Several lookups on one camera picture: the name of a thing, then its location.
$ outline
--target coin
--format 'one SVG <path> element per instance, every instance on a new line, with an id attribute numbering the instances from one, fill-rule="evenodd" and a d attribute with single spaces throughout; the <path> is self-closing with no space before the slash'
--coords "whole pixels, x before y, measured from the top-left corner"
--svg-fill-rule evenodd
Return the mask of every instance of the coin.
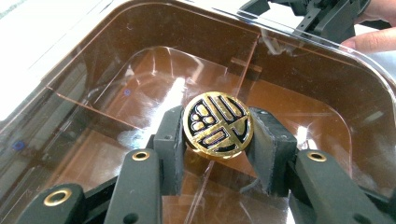
<path id="1" fill-rule="evenodd" d="M 187 104 L 183 131 L 193 150 L 211 160 L 236 157 L 253 136 L 248 107 L 218 91 L 198 95 Z"/>

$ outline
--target plastic container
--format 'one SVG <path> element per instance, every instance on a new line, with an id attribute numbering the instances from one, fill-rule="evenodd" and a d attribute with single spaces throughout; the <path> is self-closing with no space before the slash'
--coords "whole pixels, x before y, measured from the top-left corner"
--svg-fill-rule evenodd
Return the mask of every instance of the plastic container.
<path id="1" fill-rule="evenodd" d="M 125 3 L 1 123 L 1 223 L 53 185 L 89 190 L 117 175 L 164 111 L 206 91 L 268 110 L 299 149 L 330 152 L 357 183 L 389 196 L 394 90 L 370 62 L 257 22 L 176 1 Z M 254 179 L 245 154 L 214 162 L 187 150 L 182 195 L 163 197 L 163 222 L 290 220 L 287 199 L 240 192 Z"/>

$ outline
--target metal ring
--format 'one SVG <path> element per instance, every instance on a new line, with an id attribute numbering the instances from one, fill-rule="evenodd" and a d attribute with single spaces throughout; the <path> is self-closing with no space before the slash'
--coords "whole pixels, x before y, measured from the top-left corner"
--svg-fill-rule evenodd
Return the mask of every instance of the metal ring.
<path id="1" fill-rule="evenodd" d="M 56 206 L 66 202 L 70 196 L 72 196 L 71 189 L 58 189 L 44 199 L 44 205 L 48 207 Z"/>
<path id="2" fill-rule="evenodd" d="M 133 156 L 132 159 L 134 161 L 145 161 L 149 157 L 149 153 L 146 151 L 139 151 L 136 152 Z"/>
<path id="3" fill-rule="evenodd" d="M 313 161 L 326 161 L 327 158 L 325 155 L 320 152 L 308 152 L 307 157 Z"/>

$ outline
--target hole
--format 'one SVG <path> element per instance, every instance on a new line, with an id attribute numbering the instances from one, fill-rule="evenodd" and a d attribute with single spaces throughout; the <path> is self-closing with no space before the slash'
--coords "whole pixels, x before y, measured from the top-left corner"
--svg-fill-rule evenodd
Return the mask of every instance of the hole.
<path id="1" fill-rule="evenodd" d="M 368 217 L 365 217 L 361 214 L 353 215 L 353 219 L 355 219 L 355 221 L 357 221 L 360 224 L 371 224 L 372 223 Z"/>
<path id="2" fill-rule="evenodd" d="M 140 151 L 136 152 L 133 156 L 132 159 L 134 161 L 145 161 L 149 157 L 149 153 L 145 151 Z"/>
<path id="3" fill-rule="evenodd" d="M 52 192 L 49 196 L 44 200 L 44 205 L 52 207 L 58 204 L 64 203 L 67 199 L 72 195 L 72 191 L 70 189 L 59 189 Z"/>
<path id="4" fill-rule="evenodd" d="M 125 224 L 134 224 L 137 222 L 139 217 L 135 213 L 130 213 L 124 217 L 123 223 Z"/>
<path id="5" fill-rule="evenodd" d="M 308 158 L 313 161 L 326 161 L 327 160 L 327 158 L 319 152 L 309 152 Z"/>

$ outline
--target embossed emblem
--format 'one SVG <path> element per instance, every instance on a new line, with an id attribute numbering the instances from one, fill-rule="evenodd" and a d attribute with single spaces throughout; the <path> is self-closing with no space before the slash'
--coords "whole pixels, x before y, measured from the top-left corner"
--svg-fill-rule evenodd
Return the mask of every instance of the embossed emblem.
<path id="1" fill-rule="evenodd" d="M 196 152 L 209 159 L 239 155 L 253 135 L 248 108 L 223 92 L 196 96 L 186 106 L 183 129 Z"/>

